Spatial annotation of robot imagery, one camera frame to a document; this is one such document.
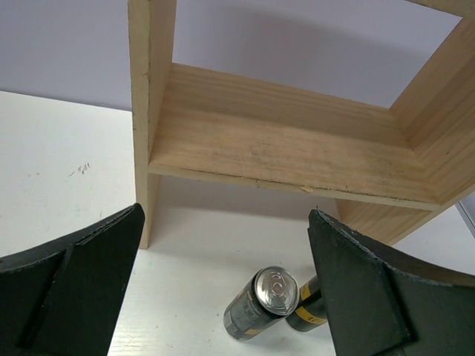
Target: can lid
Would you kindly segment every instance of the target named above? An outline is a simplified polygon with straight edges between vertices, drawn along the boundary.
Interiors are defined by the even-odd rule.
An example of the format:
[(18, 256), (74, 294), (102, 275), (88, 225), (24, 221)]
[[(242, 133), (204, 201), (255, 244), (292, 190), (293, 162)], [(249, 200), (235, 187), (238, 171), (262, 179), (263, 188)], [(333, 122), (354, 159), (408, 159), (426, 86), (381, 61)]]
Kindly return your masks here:
[(261, 269), (254, 281), (255, 293), (269, 312), (287, 316), (298, 304), (298, 284), (285, 269), (278, 266)]

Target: yellow label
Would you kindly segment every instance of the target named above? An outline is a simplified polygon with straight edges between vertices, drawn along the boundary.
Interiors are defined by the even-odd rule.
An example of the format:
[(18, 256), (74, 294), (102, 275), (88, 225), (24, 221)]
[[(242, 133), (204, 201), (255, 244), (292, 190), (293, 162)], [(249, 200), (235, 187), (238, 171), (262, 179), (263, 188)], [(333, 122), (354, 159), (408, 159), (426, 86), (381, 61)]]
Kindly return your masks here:
[(295, 313), (303, 320), (307, 321), (308, 323), (311, 324), (325, 324), (327, 322), (327, 319), (323, 319), (321, 317), (316, 317), (313, 314), (310, 314), (303, 306), (295, 310)]
[(305, 283), (302, 288), (300, 288), (300, 298), (306, 300), (310, 296), (309, 283)]
[(257, 335), (257, 334), (260, 334), (262, 331), (263, 330), (261, 330), (261, 329), (249, 329), (244, 334), (246, 334), (246, 335)]

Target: black can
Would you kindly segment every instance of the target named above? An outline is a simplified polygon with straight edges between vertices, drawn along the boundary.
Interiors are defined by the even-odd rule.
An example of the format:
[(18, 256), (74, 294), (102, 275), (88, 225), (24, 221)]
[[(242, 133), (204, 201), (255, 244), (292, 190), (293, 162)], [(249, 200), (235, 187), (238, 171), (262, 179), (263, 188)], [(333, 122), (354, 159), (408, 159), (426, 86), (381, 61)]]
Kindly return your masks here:
[(300, 288), (297, 308), (286, 318), (288, 324), (299, 332), (308, 332), (327, 322), (324, 298), (321, 296), (317, 276)]
[(298, 303), (298, 285), (284, 268), (261, 269), (228, 305), (224, 327), (238, 340), (248, 340), (290, 315)]

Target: white tabletop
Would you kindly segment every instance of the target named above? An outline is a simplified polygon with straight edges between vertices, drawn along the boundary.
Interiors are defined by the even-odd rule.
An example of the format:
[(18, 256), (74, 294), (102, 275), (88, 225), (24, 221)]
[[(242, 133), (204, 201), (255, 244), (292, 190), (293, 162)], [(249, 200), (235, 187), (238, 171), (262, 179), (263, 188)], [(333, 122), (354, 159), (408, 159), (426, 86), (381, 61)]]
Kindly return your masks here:
[[(85, 227), (134, 202), (131, 114), (0, 92), (0, 256)], [(260, 268), (314, 275), (307, 215), (335, 202), (164, 177), (154, 238), (139, 251), (110, 355), (334, 355), (328, 325), (285, 322), (241, 343), (223, 310)], [(398, 244), (475, 274), (475, 239), (455, 208)]]

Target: wood grain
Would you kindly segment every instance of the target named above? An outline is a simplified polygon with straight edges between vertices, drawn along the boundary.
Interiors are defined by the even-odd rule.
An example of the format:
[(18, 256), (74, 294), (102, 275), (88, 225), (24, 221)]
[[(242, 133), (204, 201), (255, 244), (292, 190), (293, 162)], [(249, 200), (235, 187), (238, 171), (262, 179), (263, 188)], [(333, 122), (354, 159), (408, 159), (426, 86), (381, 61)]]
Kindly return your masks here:
[(129, 0), (136, 199), (145, 211), (140, 248), (147, 248), (159, 177), (148, 173), (173, 50), (176, 0)]
[(462, 20), (391, 107), (442, 207), (338, 202), (340, 218), (395, 243), (475, 191), (475, 22)]
[(414, 4), (431, 7), (445, 13), (475, 19), (475, 2), (473, 0), (407, 0)]
[(439, 207), (388, 109), (177, 64), (150, 172)]

